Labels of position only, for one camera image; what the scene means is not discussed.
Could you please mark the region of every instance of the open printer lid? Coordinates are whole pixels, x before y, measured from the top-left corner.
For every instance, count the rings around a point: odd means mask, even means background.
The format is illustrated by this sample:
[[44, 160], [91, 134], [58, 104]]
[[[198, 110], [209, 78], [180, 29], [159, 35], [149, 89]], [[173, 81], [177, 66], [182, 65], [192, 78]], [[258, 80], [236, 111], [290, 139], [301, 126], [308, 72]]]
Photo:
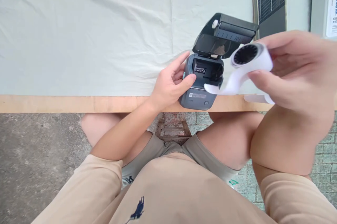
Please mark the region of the open printer lid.
[[258, 28], [257, 24], [216, 13], [198, 35], [192, 51], [203, 57], [229, 58], [240, 44], [252, 41]]

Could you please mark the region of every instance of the hand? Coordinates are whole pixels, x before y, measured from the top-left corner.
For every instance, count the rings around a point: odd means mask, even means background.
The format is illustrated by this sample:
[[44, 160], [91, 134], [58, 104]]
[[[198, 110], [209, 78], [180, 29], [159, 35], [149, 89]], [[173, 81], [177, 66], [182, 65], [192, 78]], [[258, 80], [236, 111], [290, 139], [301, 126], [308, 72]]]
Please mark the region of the hand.
[[258, 41], [273, 59], [271, 72], [253, 71], [250, 79], [273, 101], [299, 112], [333, 105], [337, 90], [337, 43], [301, 31], [274, 34]]
[[159, 73], [153, 92], [148, 99], [158, 110], [161, 111], [175, 103], [196, 80], [195, 74], [189, 74], [184, 80], [182, 79], [185, 68], [183, 62], [189, 55], [189, 52], [183, 53]]

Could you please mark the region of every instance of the beige t-shirt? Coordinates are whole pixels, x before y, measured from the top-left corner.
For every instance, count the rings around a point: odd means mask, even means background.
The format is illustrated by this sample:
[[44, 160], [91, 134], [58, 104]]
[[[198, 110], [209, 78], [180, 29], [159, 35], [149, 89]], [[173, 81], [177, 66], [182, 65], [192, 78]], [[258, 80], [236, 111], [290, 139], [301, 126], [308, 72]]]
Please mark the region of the beige t-shirt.
[[301, 176], [262, 181], [266, 214], [181, 153], [150, 161], [122, 191], [121, 168], [89, 155], [33, 224], [337, 223], [334, 206]]

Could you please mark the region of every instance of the wooden stool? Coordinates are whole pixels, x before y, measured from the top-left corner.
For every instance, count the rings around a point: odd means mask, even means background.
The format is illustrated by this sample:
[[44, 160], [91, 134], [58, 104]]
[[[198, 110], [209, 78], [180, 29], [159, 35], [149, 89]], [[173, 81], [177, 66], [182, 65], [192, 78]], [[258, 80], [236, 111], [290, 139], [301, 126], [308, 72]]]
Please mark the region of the wooden stool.
[[[185, 141], [192, 137], [190, 129], [186, 123], [186, 121], [182, 121], [183, 127], [162, 127], [163, 122], [158, 121], [156, 132], [154, 133], [159, 139], [164, 142], [175, 141], [176, 143], [183, 145]], [[174, 135], [174, 136], [161, 136], [161, 132], [179, 132], [183, 131], [183, 135]]]

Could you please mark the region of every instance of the beige shorts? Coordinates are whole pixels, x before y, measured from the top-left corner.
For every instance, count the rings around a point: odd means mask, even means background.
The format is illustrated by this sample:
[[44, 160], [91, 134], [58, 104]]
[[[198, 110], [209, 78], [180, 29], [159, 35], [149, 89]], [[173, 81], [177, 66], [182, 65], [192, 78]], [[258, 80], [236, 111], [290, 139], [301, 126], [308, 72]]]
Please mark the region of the beige shorts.
[[182, 146], [173, 141], [165, 143], [153, 134], [139, 155], [122, 168], [123, 186], [131, 184], [149, 161], [171, 152], [179, 152], [189, 156], [197, 164], [209, 170], [226, 183], [229, 183], [239, 172], [227, 167], [216, 159], [202, 144], [197, 134], [193, 135]]

